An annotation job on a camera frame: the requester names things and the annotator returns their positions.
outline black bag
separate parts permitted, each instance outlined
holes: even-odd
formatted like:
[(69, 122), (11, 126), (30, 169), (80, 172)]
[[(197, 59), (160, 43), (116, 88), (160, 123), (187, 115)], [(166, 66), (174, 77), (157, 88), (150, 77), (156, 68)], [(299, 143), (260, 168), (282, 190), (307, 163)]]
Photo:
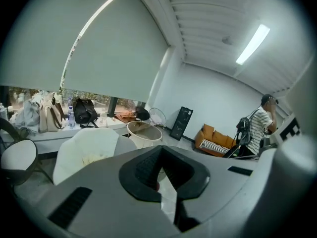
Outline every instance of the black bag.
[(150, 118), (149, 112), (145, 108), (143, 108), (142, 106), (136, 106), (135, 115), (136, 115), (136, 118), (138, 118), (142, 121), (145, 121), (145, 120)]
[(259, 109), (256, 109), (251, 116), (248, 117), (242, 117), (237, 124), (237, 144), (238, 145), (248, 145), (251, 142), (251, 135), (250, 135), (250, 127), (251, 127), (251, 118), (255, 115), (255, 113)]
[(87, 126), (80, 125), (81, 128), (91, 127), (88, 126), (90, 122), (98, 128), (94, 123), (98, 119), (97, 112), (91, 100), (86, 98), (78, 98), (73, 102), (73, 110), (76, 123), (87, 123)]

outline roller blind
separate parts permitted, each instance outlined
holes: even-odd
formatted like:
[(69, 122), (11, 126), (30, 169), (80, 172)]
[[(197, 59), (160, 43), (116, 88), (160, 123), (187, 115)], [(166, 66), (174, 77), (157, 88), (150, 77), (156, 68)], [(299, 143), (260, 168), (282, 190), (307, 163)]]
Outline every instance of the roller blind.
[(80, 39), (64, 87), (146, 102), (166, 49), (140, 0), (115, 0)]
[(58, 90), (79, 32), (106, 1), (30, 0), (2, 48), (0, 85)]

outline shoulder strap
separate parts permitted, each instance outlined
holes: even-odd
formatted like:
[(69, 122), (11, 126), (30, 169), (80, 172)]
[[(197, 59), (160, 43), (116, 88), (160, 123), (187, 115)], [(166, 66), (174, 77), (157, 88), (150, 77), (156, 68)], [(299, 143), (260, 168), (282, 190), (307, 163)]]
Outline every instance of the shoulder strap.
[(55, 126), (56, 126), (58, 129), (62, 129), (62, 125), (59, 123), (59, 121), (58, 121), (58, 119), (57, 119), (57, 117), (56, 117), (56, 115), (55, 115), (54, 110), (53, 110), (52, 108), (49, 108), (49, 109), (50, 109), (50, 112), (51, 112), (51, 114), (52, 114), (52, 117), (53, 117)]
[(84, 126), (84, 125), (79, 125), (79, 127), (81, 128), (99, 128), (93, 121), (91, 122), (94, 126), (88, 126), (89, 123), (87, 123), (87, 126)]
[(84, 108), (86, 109), (86, 112), (90, 115), (89, 122), (96, 121), (97, 119), (92, 120), (93, 113), (91, 112), (91, 110), (89, 110), (89, 109), (88, 109), (88, 107), (87, 107), (87, 103), (82, 102), (82, 104), (83, 104)]
[(55, 107), (57, 108), (58, 112), (60, 113), (60, 121), (63, 121), (63, 118), (64, 118), (64, 120), (66, 120), (66, 118), (64, 117), (63, 109), (62, 109), (59, 102), (55, 103)]
[(260, 110), (260, 109), (256, 109), (256, 110), (251, 114), (251, 116), (249, 117), (249, 120), (256, 114), (256, 112), (257, 112), (258, 110)]

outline fluorescent light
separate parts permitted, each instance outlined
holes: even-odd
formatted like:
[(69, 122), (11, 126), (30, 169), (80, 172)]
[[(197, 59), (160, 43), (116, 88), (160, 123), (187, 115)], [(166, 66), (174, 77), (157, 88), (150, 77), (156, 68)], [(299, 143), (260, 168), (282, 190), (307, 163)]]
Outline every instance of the fluorescent light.
[(269, 33), (269, 30), (270, 29), (267, 26), (261, 24), (245, 50), (237, 59), (236, 63), (243, 65), (243, 63), (253, 54), (253, 52), (257, 50), (262, 41), (264, 41)]
[(63, 70), (63, 73), (61, 75), (61, 79), (60, 79), (60, 87), (63, 87), (63, 84), (64, 84), (64, 76), (65, 76), (65, 73), (66, 73), (66, 68), (67, 68), (67, 65), (69, 63), (69, 60), (70, 60), (70, 55), (71, 53), (73, 52), (73, 49), (75, 49), (75, 46), (78, 42), (78, 40), (83, 36), (83, 34), (86, 32), (87, 28), (90, 26), (90, 24), (94, 21), (94, 19), (99, 15), (100, 12), (102, 12), (102, 10), (104, 8), (106, 8), (113, 0), (107, 0), (95, 13), (94, 15), (91, 16), (91, 18), (87, 21), (87, 23), (85, 24), (84, 28), (80, 31), (78, 37), (76, 38), (75, 42), (74, 42), (74, 45), (73, 47), (70, 49), (70, 52), (68, 54), (68, 57), (67, 57), (67, 60), (66, 60), (66, 63), (65, 63), (65, 66), (64, 66), (64, 70)]
[(94, 19), (99, 15), (100, 12), (102, 12), (102, 10), (104, 8), (106, 8), (113, 0), (107, 0), (95, 13), (94, 15), (92, 15), (92, 17), (88, 20), (88, 22), (86, 23), (86, 25), (84, 26), (84, 28), (80, 31), (79, 35), (83, 36), (83, 34), (86, 32), (87, 28), (89, 27), (89, 25), (94, 21)]

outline ceiling light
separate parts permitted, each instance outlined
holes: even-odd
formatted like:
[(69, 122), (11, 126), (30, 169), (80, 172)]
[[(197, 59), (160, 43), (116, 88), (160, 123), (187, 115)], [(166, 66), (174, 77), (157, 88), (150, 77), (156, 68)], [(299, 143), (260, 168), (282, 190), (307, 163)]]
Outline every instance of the ceiling light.
[(245, 50), (237, 59), (236, 63), (243, 65), (243, 63), (253, 54), (253, 52), (257, 50), (262, 41), (264, 41), (267, 34), (269, 33), (269, 30), (270, 29), (267, 26), (260, 25)]
[(89, 25), (94, 21), (94, 19), (99, 15), (100, 12), (102, 12), (102, 10), (104, 8), (106, 8), (113, 0), (107, 0), (95, 13), (94, 15), (92, 15), (92, 17), (88, 20), (88, 22), (86, 23), (86, 25), (84, 26), (84, 28), (80, 31), (79, 36), (83, 36), (83, 34), (86, 32), (87, 28), (89, 27)]

